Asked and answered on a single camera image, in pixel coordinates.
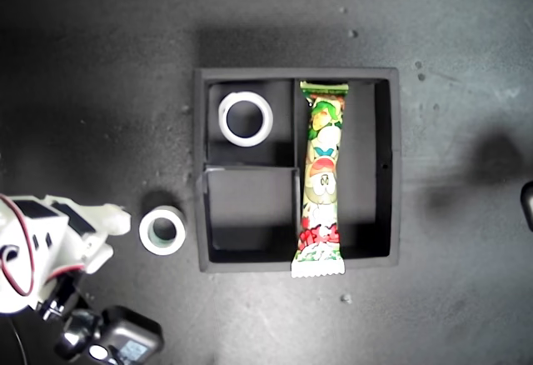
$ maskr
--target tape roll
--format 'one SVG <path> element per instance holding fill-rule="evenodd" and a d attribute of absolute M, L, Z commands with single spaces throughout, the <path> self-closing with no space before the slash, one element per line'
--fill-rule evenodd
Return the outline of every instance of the tape roll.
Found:
<path fill-rule="evenodd" d="M 230 109 L 237 103 L 249 102 L 256 105 L 263 116 L 263 124 L 259 131 L 250 137 L 240 137 L 230 130 L 227 124 L 227 114 Z M 232 92 L 224 97 L 218 107 L 218 125 L 224 137 L 230 142 L 240 147 L 253 147 L 265 140 L 272 130 L 274 117 L 272 108 L 268 105 L 267 100 L 255 92 Z"/>
<path fill-rule="evenodd" d="M 154 223 L 158 219 L 167 219 L 176 229 L 176 236 L 163 239 L 156 235 Z M 147 213 L 139 225 L 139 237 L 142 245 L 156 255 L 170 255 L 175 253 L 185 241 L 185 217 L 174 207 L 163 205 Z"/>

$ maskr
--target black floor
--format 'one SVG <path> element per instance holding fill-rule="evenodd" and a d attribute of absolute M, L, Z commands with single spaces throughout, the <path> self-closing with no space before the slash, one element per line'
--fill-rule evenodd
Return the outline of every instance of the black floor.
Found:
<path fill-rule="evenodd" d="M 532 2 L 0 0 L 0 188 L 132 211 L 84 289 L 162 323 L 154 364 L 531 363 Z M 400 70 L 397 267 L 208 276 L 193 227 L 171 257 L 142 247 L 158 192 L 193 219 L 192 70 L 230 66 Z M 56 327 L 15 322 L 31 364 L 60 363 Z"/>

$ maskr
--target black object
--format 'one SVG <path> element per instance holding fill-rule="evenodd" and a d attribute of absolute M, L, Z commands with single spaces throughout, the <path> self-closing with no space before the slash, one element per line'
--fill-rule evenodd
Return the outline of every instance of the black object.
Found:
<path fill-rule="evenodd" d="M 94 343 L 106 348 L 118 363 L 144 363 L 164 345 L 159 323 L 127 308 L 108 308 L 102 321 L 102 336 Z"/>
<path fill-rule="evenodd" d="M 101 363 L 142 364 L 164 345 L 161 326 L 124 307 L 110 307 L 102 315 L 89 309 L 72 311 L 55 352 L 73 361 L 82 354 Z M 94 357 L 95 348 L 102 357 Z"/>
<path fill-rule="evenodd" d="M 64 360 L 73 361 L 91 344 L 102 323 L 101 317 L 88 309 L 72 311 L 54 348 Z"/>
<path fill-rule="evenodd" d="M 83 236 L 85 233 L 94 233 L 96 230 L 85 219 L 80 217 L 76 211 L 70 208 L 67 204 L 55 202 L 52 207 L 56 208 L 68 216 L 68 226 L 72 228 L 77 234 Z"/>
<path fill-rule="evenodd" d="M 527 226 L 533 232 L 533 182 L 526 183 L 520 195 L 522 209 L 526 216 Z"/>
<path fill-rule="evenodd" d="M 288 271 L 296 252 L 309 107 L 299 82 L 350 83 L 339 157 L 339 231 L 347 268 L 397 264 L 401 136 L 395 69 L 201 69 L 196 75 L 195 180 L 204 272 Z M 218 106 L 253 91 L 273 128 L 255 147 L 228 142 Z"/>
<path fill-rule="evenodd" d="M 53 218 L 57 216 L 54 211 L 50 211 L 42 204 L 33 200 L 15 200 L 13 202 L 22 211 L 25 217 L 31 219 L 39 219 L 44 217 Z"/>
<path fill-rule="evenodd" d="M 88 308 L 87 303 L 77 294 L 77 286 L 84 272 L 72 271 L 59 275 L 48 298 L 38 304 L 37 313 L 45 321 L 63 318 L 73 309 Z"/>

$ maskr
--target green wrapper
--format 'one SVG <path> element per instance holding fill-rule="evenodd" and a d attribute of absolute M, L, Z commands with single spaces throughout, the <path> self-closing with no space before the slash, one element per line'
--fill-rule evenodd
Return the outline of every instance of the green wrapper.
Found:
<path fill-rule="evenodd" d="M 337 231 L 336 162 L 348 85 L 301 82 L 311 105 L 298 249 L 293 278 L 344 273 Z"/>

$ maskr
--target black tray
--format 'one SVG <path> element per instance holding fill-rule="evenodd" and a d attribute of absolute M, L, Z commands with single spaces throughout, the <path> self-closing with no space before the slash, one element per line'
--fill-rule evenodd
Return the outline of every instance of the black tray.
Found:
<path fill-rule="evenodd" d="M 301 80 L 348 81 L 337 166 L 346 268 L 398 262 L 401 137 L 398 73 L 382 68 L 199 69 L 195 180 L 203 272 L 289 271 L 296 252 L 309 107 Z M 218 106 L 253 91 L 270 104 L 271 134 L 255 147 L 228 142 Z"/>

